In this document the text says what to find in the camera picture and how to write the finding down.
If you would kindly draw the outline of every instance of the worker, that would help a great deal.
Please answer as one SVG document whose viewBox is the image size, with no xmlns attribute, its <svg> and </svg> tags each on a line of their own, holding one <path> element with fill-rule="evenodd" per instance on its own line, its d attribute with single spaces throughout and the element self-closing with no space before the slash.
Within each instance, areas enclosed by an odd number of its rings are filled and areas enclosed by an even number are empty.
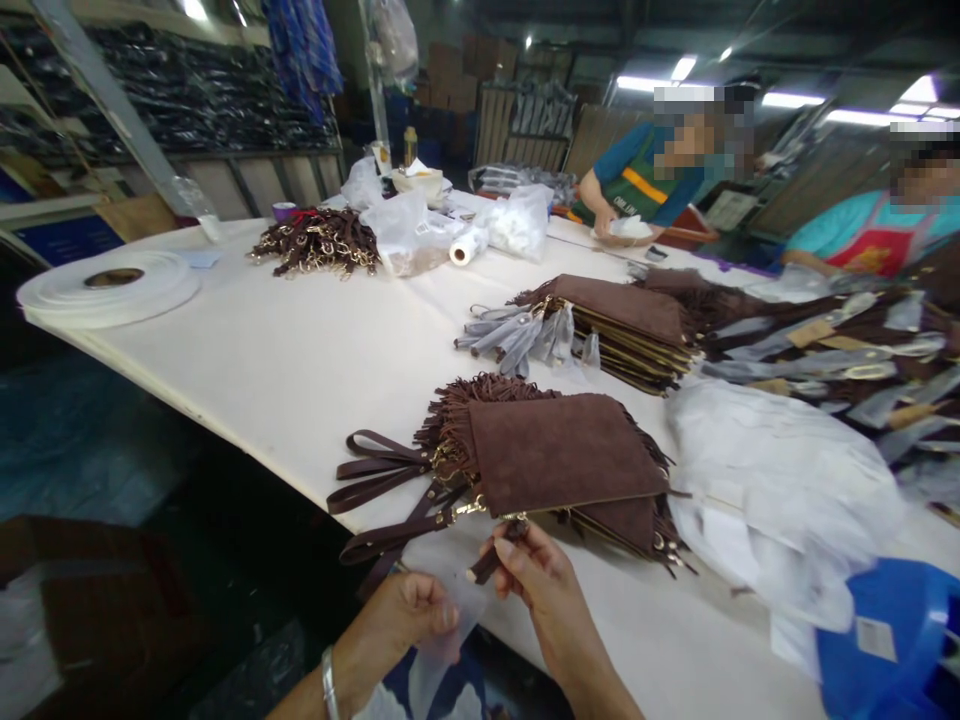
<svg viewBox="0 0 960 720">
<path fill-rule="evenodd" d="M 641 243 L 656 241 L 696 196 L 705 158 L 722 152 L 727 131 L 738 124 L 731 116 L 742 115 L 744 103 L 752 102 L 758 90 L 753 80 L 719 89 L 725 99 L 701 103 L 676 127 L 638 125 L 586 174 L 567 217 L 593 226 L 600 242 L 623 245 L 633 243 L 614 237 L 610 224 L 622 215 L 638 215 L 653 230 Z"/>
<path fill-rule="evenodd" d="M 530 610 L 544 662 L 574 715 L 643 720 L 603 646 L 570 559 L 534 523 L 516 544 L 504 538 L 506 528 L 504 524 L 494 530 L 480 555 L 496 548 L 503 564 L 493 575 L 497 596 L 505 600 L 514 593 Z M 456 629 L 458 611 L 445 600 L 443 586 L 429 575 L 388 577 L 332 650 L 324 654 L 321 666 L 300 681 L 268 720 L 407 718 L 407 711 L 381 681 L 411 646 Z M 324 690 L 328 667 L 330 696 Z M 459 696 L 453 716 L 481 720 L 485 709 L 475 696 L 467 697 L 469 694 L 464 690 Z M 335 703 L 335 715 L 328 702 Z M 468 707 L 473 715 L 464 712 Z"/>
<path fill-rule="evenodd" d="M 896 277 L 960 230 L 958 152 L 956 133 L 923 146 L 900 167 L 890 191 L 855 195 L 800 228 L 781 263 L 827 277 Z"/>
</svg>

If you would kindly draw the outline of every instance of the silver bracelet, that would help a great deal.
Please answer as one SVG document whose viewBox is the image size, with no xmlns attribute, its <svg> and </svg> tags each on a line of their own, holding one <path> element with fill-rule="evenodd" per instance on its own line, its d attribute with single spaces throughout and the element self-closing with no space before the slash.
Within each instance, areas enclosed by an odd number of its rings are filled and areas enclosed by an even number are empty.
<svg viewBox="0 0 960 720">
<path fill-rule="evenodd" d="M 340 720 L 337 692 L 333 687 L 333 645 L 323 651 L 323 701 L 327 705 L 327 720 Z"/>
</svg>

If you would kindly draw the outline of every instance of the blue shirt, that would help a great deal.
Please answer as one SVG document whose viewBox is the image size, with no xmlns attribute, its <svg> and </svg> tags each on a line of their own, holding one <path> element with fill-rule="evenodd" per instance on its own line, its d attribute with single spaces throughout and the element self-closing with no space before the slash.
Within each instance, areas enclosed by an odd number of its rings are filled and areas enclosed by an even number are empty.
<svg viewBox="0 0 960 720">
<path fill-rule="evenodd" d="M 880 199 L 882 190 L 863 195 L 854 195 L 832 208 L 797 230 L 796 234 L 787 243 L 787 250 L 803 250 L 813 253 L 826 260 L 840 252 L 857 234 L 861 227 L 870 219 L 870 213 Z M 939 215 L 930 234 L 930 243 L 924 250 L 924 255 L 932 252 L 941 245 L 939 240 L 945 240 L 947 235 L 960 230 L 960 203 L 957 198 L 948 198 L 937 208 Z M 877 216 L 876 223 L 885 227 L 909 228 L 923 222 L 924 213 L 907 213 L 893 207 L 888 200 Z"/>
<path fill-rule="evenodd" d="M 597 176 L 597 180 L 600 181 L 600 187 L 613 182 L 623 174 L 623 171 L 643 148 L 643 144 L 647 141 L 651 132 L 654 133 L 653 142 L 650 143 L 645 159 L 651 165 L 653 164 L 653 156 L 657 152 L 663 152 L 666 132 L 664 128 L 654 127 L 653 123 L 641 123 L 627 133 L 623 140 L 607 150 L 603 157 L 597 160 L 597 164 L 593 166 L 593 172 Z M 670 193 L 667 201 L 657 210 L 656 215 L 652 218 L 643 218 L 645 222 L 660 227 L 670 227 L 690 204 L 690 201 L 693 200 L 700 189 L 700 185 L 703 184 L 704 171 L 703 168 L 683 168 L 682 173 L 680 184 Z"/>
</svg>

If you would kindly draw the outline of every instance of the red apron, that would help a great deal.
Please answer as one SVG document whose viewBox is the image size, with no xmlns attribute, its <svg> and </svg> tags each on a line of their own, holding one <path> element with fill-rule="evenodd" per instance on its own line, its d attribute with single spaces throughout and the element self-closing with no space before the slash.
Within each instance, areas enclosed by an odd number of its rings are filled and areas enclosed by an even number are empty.
<svg viewBox="0 0 960 720">
<path fill-rule="evenodd" d="M 890 193 L 880 196 L 867 222 L 853 239 L 843 250 L 827 258 L 829 265 L 850 273 L 895 277 L 920 258 L 929 245 L 928 235 L 937 219 L 936 214 L 928 214 L 913 227 L 877 225 L 877 217 L 888 200 Z"/>
</svg>

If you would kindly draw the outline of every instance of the white paper roll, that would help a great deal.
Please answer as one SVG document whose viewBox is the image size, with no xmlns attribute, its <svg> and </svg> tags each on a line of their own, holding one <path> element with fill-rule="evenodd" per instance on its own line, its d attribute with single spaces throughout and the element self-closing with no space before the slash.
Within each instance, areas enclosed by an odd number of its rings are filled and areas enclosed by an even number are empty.
<svg viewBox="0 0 960 720">
<path fill-rule="evenodd" d="M 471 227 L 450 246 L 450 262 L 458 267 L 469 265 L 490 244 L 490 233 L 486 228 Z"/>
<path fill-rule="evenodd" d="M 44 325 L 94 330 L 160 315 L 199 288 L 200 276 L 179 255 L 130 251 L 48 270 L 17 291 L 17 302 Z"/>
</svg>

